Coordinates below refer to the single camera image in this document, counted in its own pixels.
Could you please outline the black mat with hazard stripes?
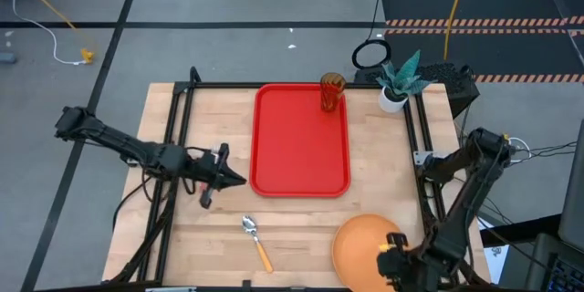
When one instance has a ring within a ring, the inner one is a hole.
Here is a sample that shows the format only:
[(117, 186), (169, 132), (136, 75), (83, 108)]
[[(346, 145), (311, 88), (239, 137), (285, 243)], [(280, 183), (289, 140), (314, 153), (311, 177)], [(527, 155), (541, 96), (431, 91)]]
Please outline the black mat with hazard stripes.
[(584, 83), (584, 0), (382, 0), (401, 64), (469, 65), (478, 82)]

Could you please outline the spoon with orange handle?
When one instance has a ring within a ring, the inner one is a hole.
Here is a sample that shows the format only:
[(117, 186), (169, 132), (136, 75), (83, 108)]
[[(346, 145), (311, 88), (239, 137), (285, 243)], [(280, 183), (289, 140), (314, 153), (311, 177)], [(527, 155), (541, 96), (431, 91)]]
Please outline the spoon with orange handle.
[(263, 245), (260, 242), (260, 239), (257, 235), (257, 225), (256, 222), (252, 219), (251, 216), (249, 215), (244, 215), (242, 217), (242, 226), (243, 229), (246, 233), (248, 233), (249, 235), (252, 236), (253, 240), (255, 241), (255, 245), (258, 251), (258, 254), (261, 258), (261, 261), (264, 265), (264, 268), (266, 270), (267, 273), (273, 273), (274, 272), (274, 268), (269, 260), (269, 257), (266, 253), (265, 248), (263, 247)]

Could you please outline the laptop keyboard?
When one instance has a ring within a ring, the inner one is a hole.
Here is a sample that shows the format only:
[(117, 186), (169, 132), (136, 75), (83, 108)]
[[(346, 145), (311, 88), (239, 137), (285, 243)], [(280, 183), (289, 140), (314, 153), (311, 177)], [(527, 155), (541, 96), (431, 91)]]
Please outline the laptop keyboard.
[(525, 288), (539, 292), (584, 292), (584, 253), (557, 237), (539, 234)]

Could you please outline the grey monitor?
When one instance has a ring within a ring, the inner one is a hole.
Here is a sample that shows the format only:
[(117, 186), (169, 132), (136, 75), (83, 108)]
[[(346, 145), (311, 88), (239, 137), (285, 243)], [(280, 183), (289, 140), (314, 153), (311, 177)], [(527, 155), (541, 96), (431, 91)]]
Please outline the grey monitor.
[(584, 119), (579, 127), (558, 235), (584, 252)]

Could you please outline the orange plate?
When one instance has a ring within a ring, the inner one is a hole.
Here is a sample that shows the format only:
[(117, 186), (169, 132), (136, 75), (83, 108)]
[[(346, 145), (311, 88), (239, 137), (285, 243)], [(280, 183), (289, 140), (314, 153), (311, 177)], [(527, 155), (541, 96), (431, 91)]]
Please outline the orange plate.
[(360, 214), (346, 221), (332, 242), (332, 263), (341, 283), (351, 292), (395, 292), (378, 272), (379, 246), (387, 233), (400, 233), (392, 221), (378, 214)]

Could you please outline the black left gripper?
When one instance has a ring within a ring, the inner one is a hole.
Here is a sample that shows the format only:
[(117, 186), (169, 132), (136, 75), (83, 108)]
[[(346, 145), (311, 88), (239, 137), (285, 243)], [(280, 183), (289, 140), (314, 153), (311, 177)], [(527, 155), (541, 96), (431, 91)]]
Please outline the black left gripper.
[(209, 209), (212, 203), (213, 191), (245, 185), (246, 178), (229, 167), (225, 169), (224, 174), (226, 159), (229, 155), (227, 143), (221, 143), (216, 150), (197, 148), (197, 151), (203, 153), (198, 159), (197, 177), (200, 182), (207, 183), (207, 187), (200, 197), (200, 205), (204, 209)]

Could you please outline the amber ribbed plastic cup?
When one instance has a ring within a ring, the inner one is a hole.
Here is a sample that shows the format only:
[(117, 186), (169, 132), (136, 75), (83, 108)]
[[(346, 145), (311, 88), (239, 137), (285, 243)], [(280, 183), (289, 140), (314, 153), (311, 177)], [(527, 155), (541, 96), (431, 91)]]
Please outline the amber ribbed plastic cup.
[(319, 85), (321, 109), (331, 112), (339, 104), (346, 86), (346, 80), (339, 73), (329, 72), (321, 77)]

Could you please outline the silver metal frame bracket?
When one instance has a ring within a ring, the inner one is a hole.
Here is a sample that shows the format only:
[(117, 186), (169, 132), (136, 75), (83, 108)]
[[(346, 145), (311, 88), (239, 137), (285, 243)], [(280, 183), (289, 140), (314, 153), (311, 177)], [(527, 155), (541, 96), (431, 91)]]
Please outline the silver metal frame bracket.
[(436, 151), (414, 151), (412, 156), (414, 164), (416, 166), (422, 166), (428, 158), (440, 157), (441, 154)]

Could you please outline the black aluminium table frame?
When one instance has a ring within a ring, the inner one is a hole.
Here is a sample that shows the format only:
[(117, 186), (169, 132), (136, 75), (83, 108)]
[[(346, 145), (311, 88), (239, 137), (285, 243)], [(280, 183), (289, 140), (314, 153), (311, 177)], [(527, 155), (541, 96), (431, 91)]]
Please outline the black aluminium table frame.
[[(211, 148), (229, 143), (229, 165), (247, 179), (254, 103), (260, 83), (203, 82), (193, 93), (186, 144)], [(424, 236), (405, 115), (384, 113), (379, 87), (350, 85), (345, 92), (350, 150), (349, 189), (337, 198), (263, 197), (246, 186), (213, 196), (210, 210), (199, 204), (200, 189), (188, 195), (179, 182), (170, 242), (162, 275), (165, 286), (241, 288), (342, 287), (334, 272), (331, 244), (338, 227), (358, 214), (380, 214), (408, 235)], [(161, 141), (174, 83), (152, 83), (144, 103), (138, 138)], [(446, 154), (458, 149), (444, 85), (423, 94), (433, 146)], [(103, 278), (117, 275), (141, 244), (151, 203), (143, 194), (121, 208)], [(268, 274), (242, 216), (251, 214), (274, 266)]]

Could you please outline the potted plant in white pot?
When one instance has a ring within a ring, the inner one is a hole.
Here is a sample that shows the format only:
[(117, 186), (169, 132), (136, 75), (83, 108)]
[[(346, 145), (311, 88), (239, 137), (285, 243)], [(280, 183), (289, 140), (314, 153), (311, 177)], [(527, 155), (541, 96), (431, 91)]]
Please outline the potted plant in white pot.
[(421, 95), (424, 89), (432, 84), (416, 72), (420, 57), (421, 51), (417, 50), (399, 69), (390, 61), (381, 65), (382, 73), (376, 81), (382, 86), (379, 105), (383, 111), (388, 113), (400, 111), (410, 96)]

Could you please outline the red plastic tray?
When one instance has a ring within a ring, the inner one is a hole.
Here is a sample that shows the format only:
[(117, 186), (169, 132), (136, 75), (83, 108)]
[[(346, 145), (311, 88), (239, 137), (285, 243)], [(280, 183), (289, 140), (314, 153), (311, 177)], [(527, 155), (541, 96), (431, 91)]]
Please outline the red plastic tray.
[(319, 84), (266, 84), (255, 94), (249, 183), (265, 197), (335, 198), (350, 187), (346, 99), (326, 112)]

